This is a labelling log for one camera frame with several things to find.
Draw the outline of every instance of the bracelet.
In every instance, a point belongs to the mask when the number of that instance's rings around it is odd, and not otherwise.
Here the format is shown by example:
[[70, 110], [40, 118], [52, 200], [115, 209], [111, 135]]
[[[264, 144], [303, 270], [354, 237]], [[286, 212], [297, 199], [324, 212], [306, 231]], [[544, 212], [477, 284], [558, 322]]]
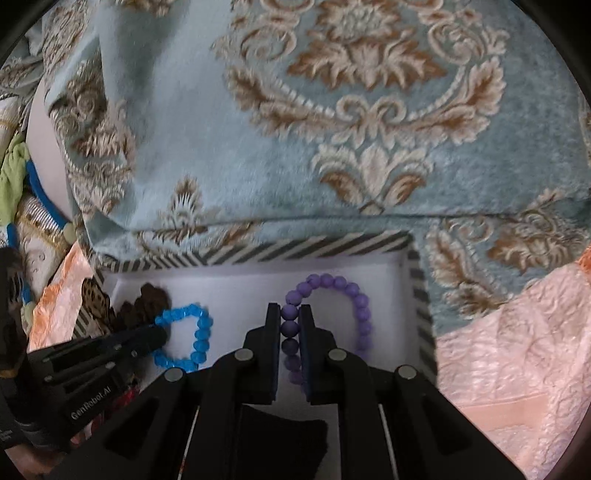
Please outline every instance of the bracelet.
[[355, 318], [357, 319], [357, 343], [355, 354], [365, 359], [371, 349], [372, 325], [369, 321], [371, 311], [369, 309], [369, 297], [363, 293], [356, 283], [349, 283], [344, 277], [333, 277], [328, 273], [322, 275], [312, 274], [305, 282], [297, 284], [295, 290], [291, 290], [285, 296], [285, 305], [281, 308], [281, 317], [285, 320], [281, 325], [281, 333], [285, 340], [281, 342], [281, 350], [287, 355], [284, 365], [290, 371], [290, 382], [295, 385], [304, 383], [304, 376], [301, 371], [301, 359], [297, 355], [300, 344], [294, 338], [300, 333], [300, 325], [296, 322], [300, 312], [298, 306], [302, 299], [312, 295], [312, 292], [319, 287], [334, 288], [342, 291], [352, 299], [355, 307]]
[[212, 335], [211, 328], [213, 325], [213, 320], [207, 310], [192, 303], [179, 309], [164, 310], [156, 317], [154, 323], [163, 327], [183, 320], [186, 317], [195, 317], [197, 319], [197, 330], [195, 330], [196, 341], [193, 343], [193, 353], [191, 353], [190, 358], [172, 359], [167, 357], [162, 349], [158, 349], [153, 353], [154, 363], [157, 367], [182, 368], [189, 374], [196, 372], [199, 369], [199, 365], [206, 362], [206, 352], [209, 350], [209, 338]]

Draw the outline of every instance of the metal screw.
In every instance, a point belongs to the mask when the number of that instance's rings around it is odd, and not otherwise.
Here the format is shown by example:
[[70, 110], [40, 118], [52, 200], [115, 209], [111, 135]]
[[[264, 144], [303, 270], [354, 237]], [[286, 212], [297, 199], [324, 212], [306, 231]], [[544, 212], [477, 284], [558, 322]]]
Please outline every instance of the metal screw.
[[398, 369], [398, 375], [400, 375], [405, 380], [412, 380], [417, 376], [417, 371], [410, 365], [403, 365]]
[[345, 358], [347, 358], [347, 352], [341, 350], [340, 348], [333, 348], [329, 352], [329, 358], [335, 362], [342, 362]]
[[178, 382], [184, 375], [184, 372], [182, 369], [180, 368], [169, 368], [168, 370], [166, 370], [166, 372], [164, 372], [164, 378], [166, 379], [166, 381], [174, 383], [174, 382]]
[[248, 348], [240, 348], [240, 350], [236, 350], [236, 353], [234, 354], [234, 357], [239, 362], [248, 362], [254, 356], [255, 354]]

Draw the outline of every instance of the white surface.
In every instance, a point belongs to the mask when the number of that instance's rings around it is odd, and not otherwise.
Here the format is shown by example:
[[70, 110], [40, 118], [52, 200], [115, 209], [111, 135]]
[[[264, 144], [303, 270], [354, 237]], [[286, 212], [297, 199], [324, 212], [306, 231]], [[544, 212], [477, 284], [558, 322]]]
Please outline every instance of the white surface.
[[[140, 287], [149, 281], [165, 289], [173, 308], [199, 303], [209, 309], [213, 318], [210, 351], [206, 367], [220, 356], [242, 346], [248, 330], [265, 322], [267, 304], [283, 304], [285, 294], [313, 272], [325, 271], [343, 275], [357, 282], [370, 298], [374, 330], [374, 347], [368, 363], [393, 371], [401, 364], [418, 365], [418, 342], [405, 252], [281, 261], [267, 264], [231, 265], [192, 268], [164, 272], [140, 272], [113, 275], [106, 279], [105, 290], [111, 294], [115, 310], [125, 301], [133, 302]], [[355, 320], [350, 300], [333, 290], [316, 290], [305, 299], [312, 306], [316, 325], [333, 332], [339, 347], [355, 350]], [[165, 351], [173, 358], [187, 357], [195, 340], [194, 320], [189, 318], [171, 326], [171, 338]], [[260, 407], [281, 417], [294, 420], [322, 419], [329, 424], [329, 451], [317, 478], [340, 479], [338, 418], [336, 406], [309, 406], [299, 387], [287, 381], [280, 355], [277, 401]], [[159, 369], [148, 362], [148, 378]]]

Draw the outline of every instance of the damask upholstery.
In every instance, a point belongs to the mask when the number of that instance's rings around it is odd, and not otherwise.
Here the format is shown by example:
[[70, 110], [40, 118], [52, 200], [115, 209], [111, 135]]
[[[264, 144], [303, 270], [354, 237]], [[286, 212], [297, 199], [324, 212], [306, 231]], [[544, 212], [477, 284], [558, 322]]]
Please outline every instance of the damask upholstery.
[[102, 264], [409, 231], [441, 335], [589, 243], [589, 108], [510, 0], [64, 0], [43, 55]]

